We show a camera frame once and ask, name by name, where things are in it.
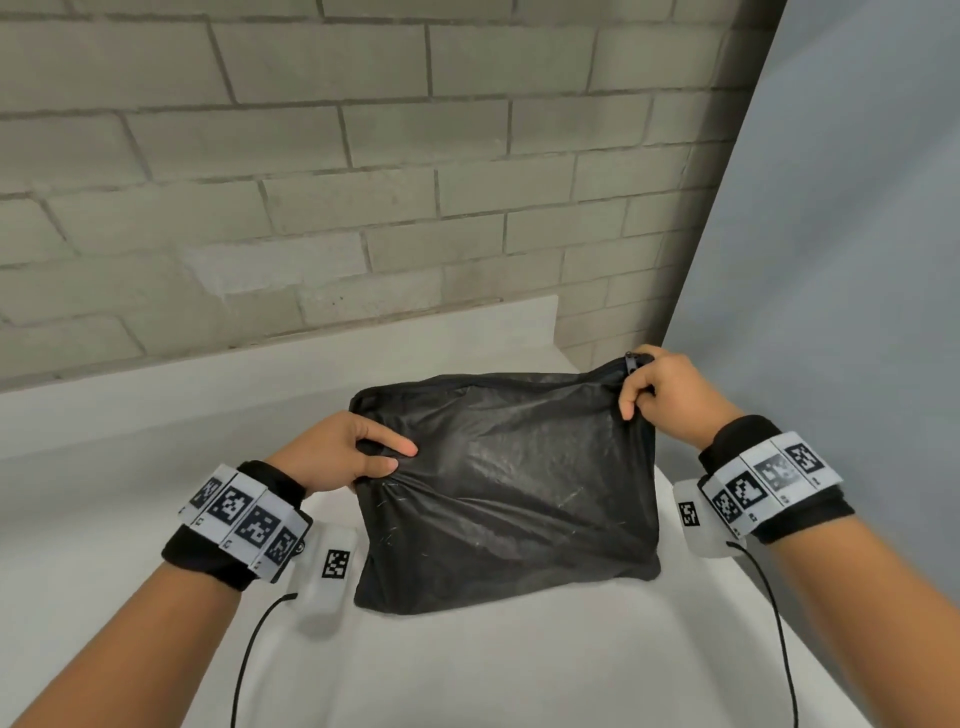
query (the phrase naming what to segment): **person's right arm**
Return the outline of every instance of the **person's right arm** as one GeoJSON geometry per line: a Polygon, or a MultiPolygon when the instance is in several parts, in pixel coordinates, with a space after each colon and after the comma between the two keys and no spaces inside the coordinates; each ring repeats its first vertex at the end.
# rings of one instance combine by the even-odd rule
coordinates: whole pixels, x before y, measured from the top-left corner
{"type": "MultiPolygon", "coordinates": [[[[624,382],[620,411],[638,407],[667,435],[704,449],[743,415],[681,354],[624,382]],[[645,392],[648,386],[656,394],[645,392]]],[[[851,681],[886,726],[960,726],[960,611],[854,516],[770,545],[791,586],[851,681]]]]}

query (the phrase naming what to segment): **forearm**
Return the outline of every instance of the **forearm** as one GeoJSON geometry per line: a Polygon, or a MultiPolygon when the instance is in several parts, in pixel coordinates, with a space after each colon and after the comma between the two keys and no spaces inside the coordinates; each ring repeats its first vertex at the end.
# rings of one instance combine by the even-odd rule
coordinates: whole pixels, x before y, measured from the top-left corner
{"type": "Polygon", "coordinates": [[[850,517],[771,546],[884,725],[960,725],[960,612],[850,517]]]}
{"type": "Polygon", "coordinates": [[[239,603],[163,564],[12,728],[176,728],[239,603]]]}

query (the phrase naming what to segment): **wrinkled black fabric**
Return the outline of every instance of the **wrinkled black fabric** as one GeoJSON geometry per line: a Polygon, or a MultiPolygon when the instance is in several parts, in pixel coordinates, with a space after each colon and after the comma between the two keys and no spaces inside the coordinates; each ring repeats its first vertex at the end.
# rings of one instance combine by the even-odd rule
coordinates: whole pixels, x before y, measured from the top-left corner
{"type": "Polygon", "coordinates": [[[357,483],[370,552],[354,602],[412,615],[660,573],[654,429],[623,422],[623,359],[582,375],[437,376],[350,411],[420,448],[357,483]]]}

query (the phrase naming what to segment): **cinder block wall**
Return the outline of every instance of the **cinder block wall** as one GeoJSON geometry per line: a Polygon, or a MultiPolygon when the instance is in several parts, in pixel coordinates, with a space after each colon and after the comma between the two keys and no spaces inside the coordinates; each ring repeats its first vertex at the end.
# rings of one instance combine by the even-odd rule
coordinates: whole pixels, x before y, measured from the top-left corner
{"type": "Polygon", "coordinates": [[[0,387],[560,295],[668,321],[782,0],[0,0],[0,387]]]}

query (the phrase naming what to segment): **black cable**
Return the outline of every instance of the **black cable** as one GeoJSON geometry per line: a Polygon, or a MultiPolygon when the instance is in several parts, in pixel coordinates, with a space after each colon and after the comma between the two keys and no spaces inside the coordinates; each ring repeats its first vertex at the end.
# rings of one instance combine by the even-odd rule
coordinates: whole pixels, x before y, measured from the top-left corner
{"type": "Polygon", "coordinates": [[[786,684],[790,689],[790,703],[793,706],[793,728],[798,728],[800,726],[800,710],[797,708],[797,691],[793,687],[793,675],[790,674],[790,658],[786,654],[786,638],[783,636],[783,621],[780,619],[780,609],[777,606],[777,600],[774,598],[773,587],[771,587],[770,582],[767,581],[767,575],[763,573],[763,569],[760,568],[760,564],[754,558],[754,554],[733,541],[727,541],[727,546],[735,548],[738,551],[743,551],[743,553],[747,555],[747,558],[754,563],[756,572],[760,574],[760,578],[763,579],[763,586],[767,588],[767,595],[770,596],[770,604],[774,608],[774,617],[777,618],[777,631],[780,633],[780,649],[783,651],[783,669],[786,671],[786,684]]]}
{"type": "Polygon", "coordinates": [[[270,613],[273,612],[280,604],[285,601],[291,601],[297,598],[297,593],[293,592],[292,594],[283,595],[280,599],[271,604],[267,611],[263,613],[263,617],[260,618],[260,621],[256,624],[253,629],[253,634],[250,635],[250,641],[247,643],[247,651],[244,653],[243,662],[240,663],[240,674],[237,675],[237,687],[233,691],[233,710],[230,712],[230,728],[236,728],[237,724],[237,705],[240,703],[240,686],[243,684],[243,673],[247,671],[247,661],[250,659],[250,653],[253,650],[253,641],[256,640],[256,635],[260,631],[260,627],[263,626],[263,623],[267,620],[267,617],[270,616],[270,613]]]}

